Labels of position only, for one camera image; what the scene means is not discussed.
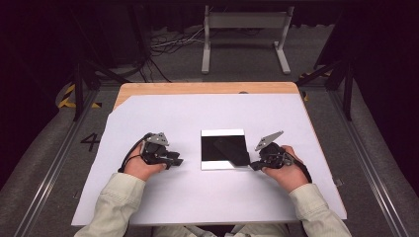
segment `table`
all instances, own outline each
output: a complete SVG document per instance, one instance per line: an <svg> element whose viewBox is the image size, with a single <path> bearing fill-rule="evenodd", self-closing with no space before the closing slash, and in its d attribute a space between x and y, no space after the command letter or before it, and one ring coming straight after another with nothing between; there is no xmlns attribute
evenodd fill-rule
<svg viewBox="0 0 419 237"><path fill-rule="evenodd" d="M180 108L187 109L177 113ZM211 116L214 111L219 114ZM287 192L262 172L251 169L201 171L201 159L197 155L201 148L201 129L236 126L246 132L251 160L259 159L251 147L260 137L282 126L285 134L277 142L292 144L300 158L310 157L302 160L313 181L330 208L346 218L294 83L138 83L121 87L72 224L90 222L101 188L121 165L122 159L115 157L124 157L140 134L148 131L164 131L171 144L168 150L180 152L184 163L147 182L140 210L131 218L131 224L297 221Z"/></svg>

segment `person's left hand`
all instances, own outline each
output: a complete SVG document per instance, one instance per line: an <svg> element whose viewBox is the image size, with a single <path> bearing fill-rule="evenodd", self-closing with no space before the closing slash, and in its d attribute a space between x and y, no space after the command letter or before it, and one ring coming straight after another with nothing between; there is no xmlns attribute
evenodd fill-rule
<svg viewBox="0 0 419 237"><path fill-rule="evenodd" d="M166 169L166 164L147 165L139 155L141 150L141 143L129 154L133 157L126 163L124 173L137 177L144 182L148 180L153 174L159 173Z"/></svg>

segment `wooden table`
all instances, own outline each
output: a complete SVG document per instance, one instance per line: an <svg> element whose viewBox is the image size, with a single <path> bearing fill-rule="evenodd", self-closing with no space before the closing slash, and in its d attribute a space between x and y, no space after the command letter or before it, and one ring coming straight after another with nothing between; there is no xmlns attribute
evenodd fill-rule
<svg viewBox="0 0 419 237"><path fill-rule="evenodd" d="M197 82L126 83L121 86L114 109L134 95L299 93L293 82Z"/></svg>

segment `metal frame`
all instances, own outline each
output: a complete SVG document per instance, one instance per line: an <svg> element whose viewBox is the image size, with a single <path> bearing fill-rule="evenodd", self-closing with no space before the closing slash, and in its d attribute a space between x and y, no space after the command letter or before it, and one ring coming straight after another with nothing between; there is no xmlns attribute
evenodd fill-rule
<svg viewBox="0 0 419 237"><path fill-rule="evenodd" d="M97 94L98 91L89 91L86 102L84 104L84 108L90 108L92 106ZM49 167L48 172L43 178L43 181L40 187L38 188L38 191L35 194L35 197L32 200L30 207L28 208L24 218L22 219L18 229L15 232L15 237L29 236L32 228L34 227L38 219L38 216L42 211L42 208L46 200L48 199L50 192L52 191L55 181L58 178L59 172L61 171L62 166L65 163L65 160L67 159L68 151L71 147L71 144L78 130L83 124L83 120L88 114L88 112L89 109L84 110L80 115L80 118L70 126L70 129L68 130L68 133L61 144L61 147L55 155L55 158L52 161L52 164Z"/></svg>
<svg viewBox="0 0 419 237"><path fill-rule="evenodd" d="M204 31L205 43L203 54L203 74L210 73L210 29L211 28L269 28L282 29L279 41L274 41L274 48L280 60L284 74L290 74L290 66L284 54L284 43L293 17L293 7L286 12L250 13L250 12L210 12L206 5Z"/></svg>
<svg viewBox="0 0 419 237"><path fill-rule="evenodd" d="M328 92L330 100L332 101L336 112L339 114L341 121L345 124L345 127L348 131L349 136L358 152L358 161L367 177L367 180L370 183L371 189L373 190L374 195L376 196L377 202L381 207L382 213L387 220L388 226L390 227L394 236L410 236L401 221L400 216L393 205L388 190L378 175L376 168L370 158L370 155L367 152L363 142L354 125L347 120L345 112L340 108L342 101L337 92Z"/></svg>

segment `person's right hand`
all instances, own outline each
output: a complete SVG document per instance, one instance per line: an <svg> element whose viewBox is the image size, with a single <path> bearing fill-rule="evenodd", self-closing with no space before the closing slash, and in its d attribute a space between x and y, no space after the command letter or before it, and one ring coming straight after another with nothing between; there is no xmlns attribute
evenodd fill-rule
<svg viewBox="0 0 419 237"><path fill-rule="evenodd" d="M296 157L293 152L293 148L287 145L282 146L288 153L290 153L295 159L302 161ZM299 166L292 164L290 166L283 166L281 169L271 169L268 167L262 168L262 171L268 176L272 177L274 180L280 184L288 193L292 192L296 188L308 184L308 180L305 177L305 174L299 168Z"/></svg>

